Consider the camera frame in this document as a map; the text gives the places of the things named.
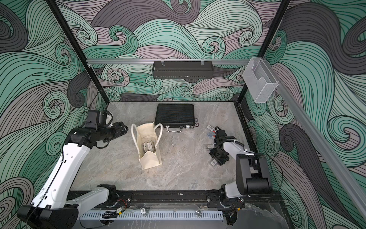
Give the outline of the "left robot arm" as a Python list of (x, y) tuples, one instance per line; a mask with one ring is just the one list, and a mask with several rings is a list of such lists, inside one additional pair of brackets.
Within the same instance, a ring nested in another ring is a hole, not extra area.
[(70, 201), (67, 201), (67, 197), (90, 150), (99, 141), (109, 144), (128, 130), (123, 122), (101, 128), (72, 129), (43, 188), (30, 204), (19, 208), (17, 217), (33, 229), (71, 229), (83, 214), (94, 207), (100, 204), (115, 206), (117, 192), (114, 185), (98, 185), (94, 190)]

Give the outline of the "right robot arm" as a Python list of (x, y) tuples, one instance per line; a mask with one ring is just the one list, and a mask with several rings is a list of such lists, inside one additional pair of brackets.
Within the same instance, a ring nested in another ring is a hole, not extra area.
[(263, 154), (246, 149), (244, 143), (216, 127), (214, 140), (207, 147), (212, 158), (212, 166), (222, 166), (229, 160), (235, 161), (235, 181), (223, 184), (219, 190), (220, 200), (241, 198), (251, 194), (272, 192), (269, 166)]

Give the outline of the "cream canvas tote bag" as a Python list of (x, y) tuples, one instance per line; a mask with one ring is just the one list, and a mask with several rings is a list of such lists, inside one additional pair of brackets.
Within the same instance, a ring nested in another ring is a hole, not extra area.
[(162, 165), (159, 143), (163, 133), (163, 125), (154, 123), (131, 126), (132, 139), (137, 148), (142, 170)]

